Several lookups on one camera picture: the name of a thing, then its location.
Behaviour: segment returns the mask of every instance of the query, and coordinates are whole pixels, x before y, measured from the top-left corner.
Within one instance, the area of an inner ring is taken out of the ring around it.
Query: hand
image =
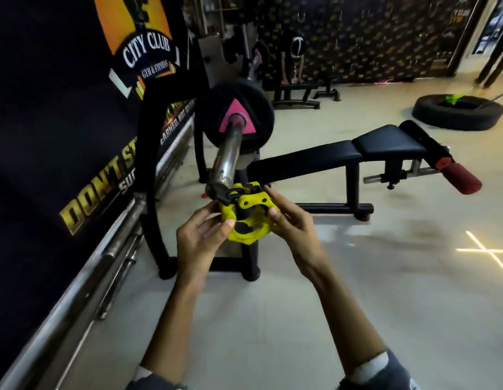
[[[329,261],[316,236],[313,216],[270,187],[265,188],[281,210],[273,207],[268,211],[275,222],[272,231],[287,242],[302,275],[314,282],[322,271],[327,270]]]
[[[197,209],[192,217],[177,229],[177,284],[193,285],[201,290],[217,249],[228,238],[235,220],[221,223],[219,202],[212,201]]]

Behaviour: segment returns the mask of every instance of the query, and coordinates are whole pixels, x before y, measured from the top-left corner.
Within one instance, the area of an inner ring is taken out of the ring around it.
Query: shiny floor
[[[503,91],[503,76],[485,91],[471,88],[473,78],[340,88],[342,101],[321,99],[320,110],[276,111],[275,130],[261,156],[398,124],[426,94],[492,98]],[[503,117],[484,132],[426,129],[482,180],[479,193],[463,196],[441,175],[402,181],[393,191],[369,184],[360,191],[360,201],[375,206],[369,223],[350,216],[318,216],[315,223],[334,268],[423,389],[503,389],[503,253],[457,251],[503,249]],[[207,143],[207,157],[214,155]],[[382,163],[361,165],[362,177],[381,171]],[[160,202],[171,253],[176,228],[206,203],[196,172],[191,149]],[[294,178],[274,188],[293,201],[344,202],[345,171]],[[239,274],[209,275],[196,307],[185,383],[203,390],[336,388],[343,371],[331,335],[317,295],[286,244],[264,237],[259,265],[262,275],[253,283]],[[172,281],[159,280],[143,246],[112,312],[93,325],[62,389],[124,388],[171,287]]]

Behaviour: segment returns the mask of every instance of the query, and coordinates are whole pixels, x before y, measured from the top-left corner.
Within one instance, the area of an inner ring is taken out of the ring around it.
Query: pink triangle
[[[241,103],[236,98],[232,101],[231,105],[228,108],[228,111],[226,111],[226,114],[222,119],[221,126],[219,127],[219,132],[226,131],[228,127],[228,118],[234,113],[240,113],[244,115],[246,119],[246,127],[244,127],[244,130],[242,131],[243,134],[254,134],[257,132],[257,130],[255,130],[253,122],[251,121],[248,111],[246,111],[246,109],[241,105]]]

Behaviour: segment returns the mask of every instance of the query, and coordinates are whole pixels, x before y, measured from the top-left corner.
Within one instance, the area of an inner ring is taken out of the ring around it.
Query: green object on tire
[[[459,100],[461,97],[464,97],[465,95],[449,95],[446,96],[446,102],[449,102],[452,105],[455,105],[457,100]]]

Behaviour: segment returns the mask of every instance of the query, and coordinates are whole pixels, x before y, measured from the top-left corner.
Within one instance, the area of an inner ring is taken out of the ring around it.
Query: person's left hand
[[[177,229],[177,284],[204,287],[217,249],[235,226],[233,219],[224,223],[220,216],[207,219],[219,212],[219,202],[212,201]]]

